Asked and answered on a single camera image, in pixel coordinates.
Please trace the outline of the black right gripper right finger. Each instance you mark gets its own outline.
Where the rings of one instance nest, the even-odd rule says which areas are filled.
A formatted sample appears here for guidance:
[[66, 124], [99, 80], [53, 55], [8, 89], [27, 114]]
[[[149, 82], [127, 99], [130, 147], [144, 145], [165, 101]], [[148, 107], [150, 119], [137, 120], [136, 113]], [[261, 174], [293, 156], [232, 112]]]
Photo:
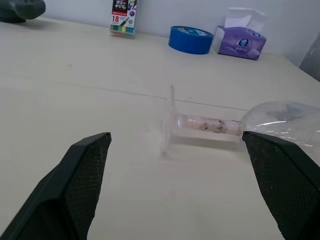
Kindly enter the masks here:
[[244, 131], [242, 140], [283, 238], [318, 240], [320, 167], [293, 142], [253, 131]]

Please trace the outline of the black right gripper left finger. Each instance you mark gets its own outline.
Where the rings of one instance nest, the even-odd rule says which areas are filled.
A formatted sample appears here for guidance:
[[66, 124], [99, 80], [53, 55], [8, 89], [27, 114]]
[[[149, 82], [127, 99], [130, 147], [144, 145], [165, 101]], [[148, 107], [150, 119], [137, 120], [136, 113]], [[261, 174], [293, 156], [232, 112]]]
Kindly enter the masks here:
[[85, 240], [100, 198], [112, 137], [92, 135], [70, 146], [37, 184], [2, 240]]

